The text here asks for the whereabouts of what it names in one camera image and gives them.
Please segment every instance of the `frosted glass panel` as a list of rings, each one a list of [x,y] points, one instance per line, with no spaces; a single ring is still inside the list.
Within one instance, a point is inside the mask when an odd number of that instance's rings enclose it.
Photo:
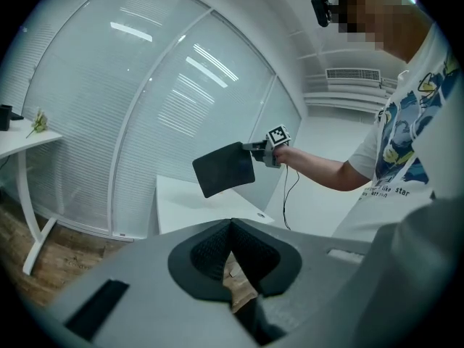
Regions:
[[[30,79],[46,48],[86,0],[41,0],[19,27],[0,67],[0,104],[20,114]]]
[[[116,235],[146,236],[157,174],[196,181],[194,159],[249,140],[272,77],[248,43],[215,16],[186,34],[130,118],[115,179]]]
[[[90,0],[61,29],[33,77],[24,116],[38,107],[59,143],[28,152],[33,203],[107,229],[115,141],[150,68],[206,9],[194,0]]]
[[[263,140],[269,130],[284,124],[292,137],[290,145],[293,146],[301,120],[282,83],[280,80],[276,80],[262,111],[260,121],[253,132],[252,141]],[[264,210],[285,167],[283,166],[281,169],[266,167],[262,162],[256,162],[255,160],[253,160],[253,166],[256,181],[245,186],[236,187],[235,190],[254,206]]]

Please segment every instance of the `black slot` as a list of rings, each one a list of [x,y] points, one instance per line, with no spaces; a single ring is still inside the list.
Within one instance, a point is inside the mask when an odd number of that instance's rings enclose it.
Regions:
[[[90,341],[123,297],[128,287],[128,284],[121,281],[108,280],[66,322],[65,326],[74,334]]]

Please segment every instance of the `air conditioner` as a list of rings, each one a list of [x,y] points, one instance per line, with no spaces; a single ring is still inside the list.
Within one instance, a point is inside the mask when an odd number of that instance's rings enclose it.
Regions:
[[[382,77],[380,70],[369,68],[328,68],[326,70],[327,81],[331,80],[362,80],[380,84]]]
[[[328,68],[327,91],[304,94],[306,104],[377,113],[394,89],[382,86],[380,70]]]

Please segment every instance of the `wooden floor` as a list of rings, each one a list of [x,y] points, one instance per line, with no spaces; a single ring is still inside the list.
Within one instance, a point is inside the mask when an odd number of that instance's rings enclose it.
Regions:
[[[37,219],[43,228],[46,220],[39,216]],[[68,283],[129,243],[87,235],[56,224],[40,251],[32,275],[25,275],[22,265],[32,244],[21,206],[2,195],[0,262],[21,294],[37,305],[46,306]],[[232,291],[233,312],[257,296],[243,272],[233,278],[229,275],[235,263],[231,255],[224,268],[223,281]]]

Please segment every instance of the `table leg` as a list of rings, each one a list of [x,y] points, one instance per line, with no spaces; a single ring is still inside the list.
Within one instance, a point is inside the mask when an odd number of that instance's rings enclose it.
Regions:
[[[22,271],[27,275],[30,275],[34,262],[37,259],[38,253],[41,250],[42,245],[45,242],[53,224],[56,223],[56,219],[51,217],[41,232],[38,227],[36,214],[32,208],[32,202],[30,202],[29,186],[28,186],[28,171],[26,169],[26,151],[17,153],[17,173],[16,173],[17,191],[20,196],[20,202],[22,211],[28,224],[30,233],[34,238],[34,245],[29,251],[28,257],[24,262]]]

